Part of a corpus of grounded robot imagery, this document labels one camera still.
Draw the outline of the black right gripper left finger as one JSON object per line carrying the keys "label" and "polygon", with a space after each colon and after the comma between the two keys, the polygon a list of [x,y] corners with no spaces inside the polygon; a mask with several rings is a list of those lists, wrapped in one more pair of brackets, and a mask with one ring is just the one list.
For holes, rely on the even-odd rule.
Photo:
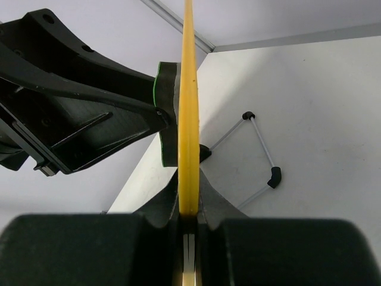
{"label": "black right gripper left finger", "polygon": [[2,285],[179,285],[177,176],[133,213],[28,214],[1,234]]}

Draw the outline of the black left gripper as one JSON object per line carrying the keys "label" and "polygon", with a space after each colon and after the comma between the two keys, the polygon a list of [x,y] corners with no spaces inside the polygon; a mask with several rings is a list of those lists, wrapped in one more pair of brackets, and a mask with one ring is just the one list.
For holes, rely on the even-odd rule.
{"label": "black left gripper", "polygon": [[139,113],[153,129],[168,128],[169,118],[147,104],[153,87],[152,76],[96,52],[49,9],[1,24],[1,166],[17,171],[33,157],[53,176],[93,165],[85,161],[93,149],[80,135],[113,114],[74,119],[61,106],[71,99]]}

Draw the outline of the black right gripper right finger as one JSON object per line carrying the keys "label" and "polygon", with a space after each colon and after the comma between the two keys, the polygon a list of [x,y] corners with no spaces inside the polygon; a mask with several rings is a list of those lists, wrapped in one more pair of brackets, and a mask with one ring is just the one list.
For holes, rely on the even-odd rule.
{"label": "black right gripper right finger", "polygon": [[198,285],[379,285],[362,232],[340,219],[253,218],[200,176]]}

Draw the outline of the yellow framed whiteboard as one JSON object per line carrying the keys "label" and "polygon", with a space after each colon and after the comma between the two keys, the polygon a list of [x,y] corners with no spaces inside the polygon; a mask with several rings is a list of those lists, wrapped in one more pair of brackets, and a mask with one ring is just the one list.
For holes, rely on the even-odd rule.
{"label": "yellow framed whiteboard", "polygon": [[181,217],[197,216],[199,201],[199,102],[193,1],[185,0],[178,122],[178,194]]}

